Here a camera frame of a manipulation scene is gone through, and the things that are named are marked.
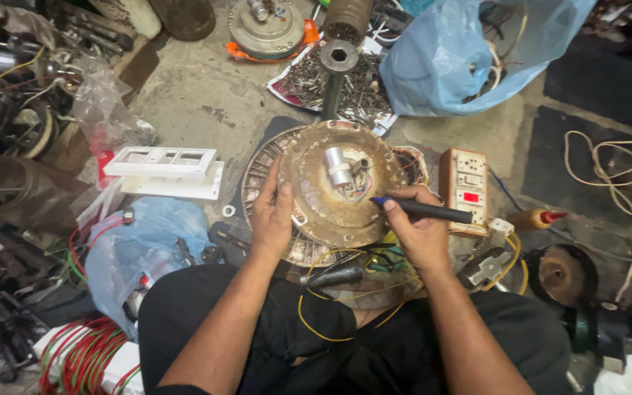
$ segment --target screwdriver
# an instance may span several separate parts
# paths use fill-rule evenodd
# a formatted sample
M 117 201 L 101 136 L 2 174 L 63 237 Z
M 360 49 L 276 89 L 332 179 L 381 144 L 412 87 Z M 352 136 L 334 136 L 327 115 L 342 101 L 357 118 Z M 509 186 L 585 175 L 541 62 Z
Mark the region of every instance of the screwdriver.
M 398 197 L 371 197 L 375 203 L 384 204 L 387 200 L 394 200 L 407 214 L 414 214 L 426 218 L 438 218 L 458 223 L 472 223 L 472 213 L 469 211 L 449 209 L 433 204 L 414 202 L 413 200 L 399 199 Z

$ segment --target hexagonal hole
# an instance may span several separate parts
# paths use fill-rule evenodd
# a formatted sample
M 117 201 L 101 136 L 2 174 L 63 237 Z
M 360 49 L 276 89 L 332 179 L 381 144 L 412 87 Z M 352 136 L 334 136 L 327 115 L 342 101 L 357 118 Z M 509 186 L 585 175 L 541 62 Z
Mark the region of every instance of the hexagonal hole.
M 331 51 L 331 58 L 337 62 L 343 62 L 347 58 L 347 54 L 343 49 L 334 49 Z

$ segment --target orange plastic bag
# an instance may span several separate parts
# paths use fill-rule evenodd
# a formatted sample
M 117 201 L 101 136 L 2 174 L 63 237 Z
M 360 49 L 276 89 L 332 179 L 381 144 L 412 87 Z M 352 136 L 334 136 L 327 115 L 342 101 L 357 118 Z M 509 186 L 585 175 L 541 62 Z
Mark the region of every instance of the orange plastic bag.
M 320 40 L 320 37 L 319 37 L 318 27 L 316 27 L 316 23 L 314 23 L 314 21 L 312 21 L 311 19 L 305 19 L 304 20 L 304 42 L 301 45 L 301 48 L 299 50 L 295 50 L 294 52 L 292 52 L 289 56 L 285 58 L 282 58 L 282 59 L 253 58 L 252 56 L 240 50 L 238 48 L 238 44 L 236 44 L 233 41 L 228 41 L 226 43 L 226 51 L 228 51 L 228 53 L 230 53 L 231 56 L 233 56 L 233 59 L 235 60 L 252 60 L 254 62 L 260 62 L 260 63 L 278 63 L 286 59 L 295 58 L 305 46 L 313 44 L 314 42 L 319 41 L 319 40 Z

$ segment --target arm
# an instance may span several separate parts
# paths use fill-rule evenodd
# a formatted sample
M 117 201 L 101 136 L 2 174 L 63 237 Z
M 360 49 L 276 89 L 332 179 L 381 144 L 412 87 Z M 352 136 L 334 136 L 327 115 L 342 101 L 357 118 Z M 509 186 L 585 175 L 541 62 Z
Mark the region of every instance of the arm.
M 423 185 L 400 188 L 389 194 L 440 205 Z M 402 250 L 428 290 L 450 393 L 532 394 L 533 390 L 496 342 L 452 271 L 447 222 L 424 218 L 411 223 L 392 200 L 384 204 L 384 210 Z
M 253 204 L 248 257 L 158 387 L 193 385 L 214 395 L 237 390 L 270 279 L 291 238 L 292 185 L 282 184 L 273 198 L 280 159 L 273 162 Z

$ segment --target glue bottle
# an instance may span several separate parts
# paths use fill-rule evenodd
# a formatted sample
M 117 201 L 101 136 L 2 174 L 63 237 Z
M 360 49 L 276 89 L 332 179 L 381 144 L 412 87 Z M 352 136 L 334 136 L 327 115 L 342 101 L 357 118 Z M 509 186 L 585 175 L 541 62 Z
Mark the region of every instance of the glue bottle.
M 566 212 L 554 212 L 543 209 L 525 210 L 506 217 L 516 230 L 548 229 L 559 218 L 566 217 Z

